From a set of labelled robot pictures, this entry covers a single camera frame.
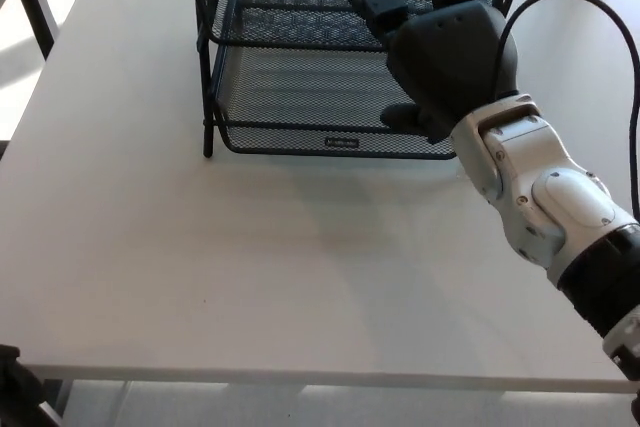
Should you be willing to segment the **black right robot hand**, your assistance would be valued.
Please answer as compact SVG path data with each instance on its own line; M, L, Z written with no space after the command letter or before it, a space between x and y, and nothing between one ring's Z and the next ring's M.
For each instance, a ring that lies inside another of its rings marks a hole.
M500 40L504 15L485 0L428 0L411 14L403 0L347 0L386 53L386 67L408 96L383 109L396 134L435 144L474 110L517 92L514 40Z

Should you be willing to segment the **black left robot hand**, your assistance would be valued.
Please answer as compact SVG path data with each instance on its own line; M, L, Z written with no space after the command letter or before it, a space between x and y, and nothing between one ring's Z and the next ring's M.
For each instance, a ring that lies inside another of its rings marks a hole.
M20 350L1 345L1 425L47 426L40 405L45 393L39 379L19 361Z

